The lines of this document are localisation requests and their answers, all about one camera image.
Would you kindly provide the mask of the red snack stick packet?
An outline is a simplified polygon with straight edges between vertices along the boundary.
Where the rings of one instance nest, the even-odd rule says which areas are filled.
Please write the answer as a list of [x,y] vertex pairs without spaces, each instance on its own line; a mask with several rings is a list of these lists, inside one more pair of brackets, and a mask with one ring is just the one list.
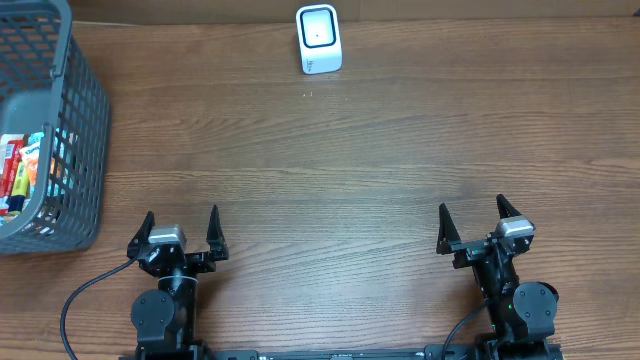
[[1,215],[8,214],[7,201],[10,196],[10,174],[13,168],[15,147],[24,140],[23,134],[3,134],[1,136]]

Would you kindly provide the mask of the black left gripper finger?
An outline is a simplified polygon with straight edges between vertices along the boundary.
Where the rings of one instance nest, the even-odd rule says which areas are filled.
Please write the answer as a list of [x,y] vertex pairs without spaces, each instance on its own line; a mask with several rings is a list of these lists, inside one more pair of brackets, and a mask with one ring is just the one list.
[[213,206],[210,213],[206,242],[215,261],[229,259],[229,250],[221,227],[219,208],[216,205]]
[[155,215],[152,211],[148,211],[142,225],[135,233],[127,246],[127,257],[136,259],[140,256],[143,248],[148,244],[150,232],[155,226]]

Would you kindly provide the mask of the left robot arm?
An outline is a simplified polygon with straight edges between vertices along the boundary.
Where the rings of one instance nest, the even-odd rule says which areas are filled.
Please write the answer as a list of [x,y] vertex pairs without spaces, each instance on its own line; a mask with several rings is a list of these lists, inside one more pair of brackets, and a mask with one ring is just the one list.
[[212,350],[196,338],[198,276],[216,271],[229,258],[217,207],[209,217],[207,251],[188,252],[178,225],[157,226],[148,212],[127,247],[127,257],[158,280],[155,289],[139,295],[131,307],[137,332],[136,359],[212,359]]

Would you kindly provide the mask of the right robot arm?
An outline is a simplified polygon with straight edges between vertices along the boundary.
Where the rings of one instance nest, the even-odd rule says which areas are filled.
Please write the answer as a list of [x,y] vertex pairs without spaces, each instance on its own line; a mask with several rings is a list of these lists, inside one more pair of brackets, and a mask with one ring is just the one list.
[[[464,242],[448,207],[439,205],[436,252],[454,256],[456,269],[470,267],[483,302],[460,320],[439,350],[442,359],[561,359],[561,347],[548,342],[555,334],[558,291],[546,282],[522,282],[514,258],[530,250],[535,225],[504,195],[496,196],[499,221],[484,238]],[[452,347],[456,334],[486,311],[492,331],[478,335],[459,350]]]

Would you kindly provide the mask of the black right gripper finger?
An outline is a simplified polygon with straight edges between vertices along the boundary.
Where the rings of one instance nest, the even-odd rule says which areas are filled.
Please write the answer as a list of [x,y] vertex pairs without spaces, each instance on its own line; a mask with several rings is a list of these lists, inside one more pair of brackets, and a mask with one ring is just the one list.
[[441,203],[439,212],[439,231],[436,252],[440,255],[450,254],[454,247],[461,243],[461,238],[445,203]]
[[521,213],[507,200],[503,194],[496,196],[496,204],[501,219],[521,216]]

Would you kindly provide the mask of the teal Kleenex tissue pack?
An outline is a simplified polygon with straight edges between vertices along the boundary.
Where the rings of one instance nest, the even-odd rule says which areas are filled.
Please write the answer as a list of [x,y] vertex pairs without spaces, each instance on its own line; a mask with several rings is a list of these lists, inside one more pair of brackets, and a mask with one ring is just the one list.
[[[39,166],[39,158],[40,158],[40,150],[41,150],[41,142],[45,137],[44,132],[36,132],[32,133],[28,137],[27,146],[23,147],[20,150],[21,161],[25,165],[26,174],[29,179],[29,189],[30,196],[35,194],[35,187],[37,184],[37,175],[38,175],[38,166]],[[64,159],[65,163],[69,166],[74,164],[74,155],[65,148],[63,143],[60,143],[57,138],[54,138],[53,149],[58,149],[58,154]],[[52,175],[56,175],[57,177],[62,177],[61,182],[64,185],[73,187],[73,184],[70,182],[70,171],[66,169],[63,165],[55,165],[55,159],[51,158],[50,164],[50,173]]]

